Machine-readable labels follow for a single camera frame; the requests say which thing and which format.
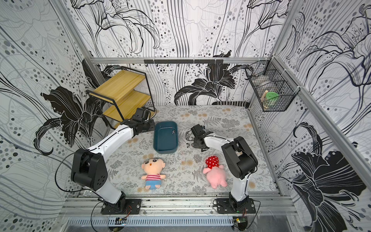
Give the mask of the teal plastic storage box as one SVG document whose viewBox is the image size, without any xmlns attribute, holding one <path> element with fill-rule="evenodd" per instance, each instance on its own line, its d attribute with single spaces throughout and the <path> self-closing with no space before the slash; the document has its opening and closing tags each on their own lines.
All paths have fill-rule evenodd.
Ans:
<svg viewBox="0 0 371 232">
<path fill-rule="evenodd" d="M 174 153 L 179 145 L 178 126 L 174 121 L 159 122 L 155 126 L 153 148 L 158 154 Z"/>
</svg>

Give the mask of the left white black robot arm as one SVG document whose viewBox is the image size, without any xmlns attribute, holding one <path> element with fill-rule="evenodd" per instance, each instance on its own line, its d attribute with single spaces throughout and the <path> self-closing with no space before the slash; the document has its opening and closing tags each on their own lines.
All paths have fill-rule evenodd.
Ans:
<svg viewBox="0 0 371 232">
<path fill-rule="evenodd" d="M 140 133 L 153 131 L 155 110 L 137 108 L 130 119 L 125 119 L 117 128 L 88 149 L 79 149 L 73 155 L 71 181 L 92 190 L 105 202 L 117 204 L 124 197 L 109 180 L 106 162 L 125 142 Z"/>
</svg>

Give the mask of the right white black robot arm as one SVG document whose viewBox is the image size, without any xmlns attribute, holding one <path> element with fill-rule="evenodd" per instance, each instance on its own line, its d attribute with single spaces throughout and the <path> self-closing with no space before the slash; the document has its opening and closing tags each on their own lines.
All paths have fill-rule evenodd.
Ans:
<svg viewBox="0 0 371 232">
<path fill-rule="evenodd" d="M 230 202 L 241 206 L 248 199 L 248 182 L 251 174 L 258 168 L 258 160 L 244 138 L 225 138 L 206 131 L 197 124 L 191 128 L 194 136 L 193 147 L 201 151 L 210 148 L 223 153 L 229 171 L 234 176 L 230 191 Z"/>
</svg>

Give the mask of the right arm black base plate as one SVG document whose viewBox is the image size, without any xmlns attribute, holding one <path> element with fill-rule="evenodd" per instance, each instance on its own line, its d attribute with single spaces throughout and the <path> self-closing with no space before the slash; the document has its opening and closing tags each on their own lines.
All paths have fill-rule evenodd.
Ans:
<svg viewBox="0 0 371 232">
<path fill-rule="evenodd" d="M 213 201 L 219 214 L 255 214 L 256 208 L 251 198 L 236 202 L 233 198 L 217 198 Z"/>
</svg>

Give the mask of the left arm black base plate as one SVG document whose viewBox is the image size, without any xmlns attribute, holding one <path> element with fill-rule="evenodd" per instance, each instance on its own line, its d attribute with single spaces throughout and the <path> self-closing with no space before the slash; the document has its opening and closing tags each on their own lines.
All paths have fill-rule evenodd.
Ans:
<svg viewBox="0 0 371 232">
<path fill-rule="evenodd" d="M 112 204 L 104 201 L 102 215 L 138 215 L 142 206 L 141 199 L 120 199 L 117 203 Z"/>
</svg>

